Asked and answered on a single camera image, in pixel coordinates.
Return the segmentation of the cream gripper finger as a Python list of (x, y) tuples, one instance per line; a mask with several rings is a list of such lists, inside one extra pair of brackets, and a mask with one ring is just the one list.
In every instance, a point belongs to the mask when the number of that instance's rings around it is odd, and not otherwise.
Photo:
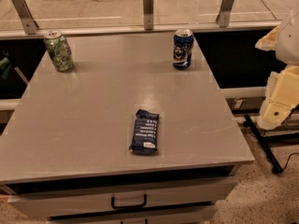
[(258, 126), (265, 130), (275, 129), (298, 105), (299, 67), (287, 65), (280, 73), (271, 72), (257, 119)]
[(264, 35), (262, 38), (260, 38), (255, 44), (255, 48), (264, 51), (275, 50), (277, 43), (277, 35), (278, 26), (273, 28), (267, 35)]

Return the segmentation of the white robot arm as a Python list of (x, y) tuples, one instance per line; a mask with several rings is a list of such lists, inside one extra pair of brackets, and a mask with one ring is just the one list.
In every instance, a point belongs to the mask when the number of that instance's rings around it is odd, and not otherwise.
[(299, 105), (299, 7), (293, 8), (280, 25), (260, 38), (255, 48), (273, 50), (276, 58), (287, 64), (281, 72), (270, 73), (257, 119), (262, 129), (272, 130)]

